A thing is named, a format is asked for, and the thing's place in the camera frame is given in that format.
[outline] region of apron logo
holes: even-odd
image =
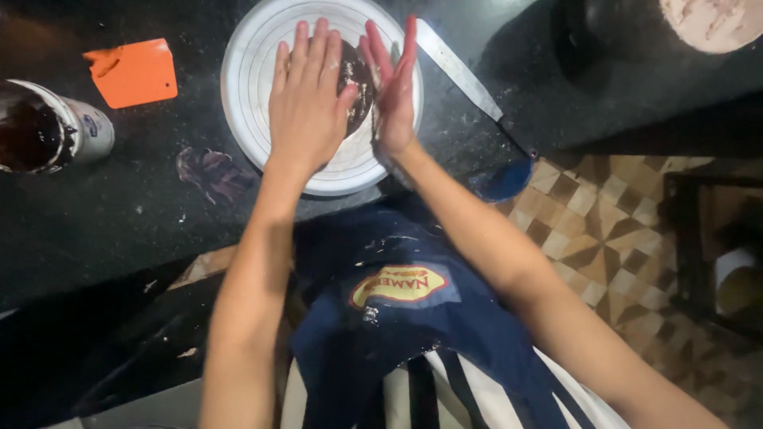
[[[388,265],[360,282],[350,293],[349,303],[362,308],[370,298],[393,302],[419,302],[447,287],[448,280],[425,266]]]

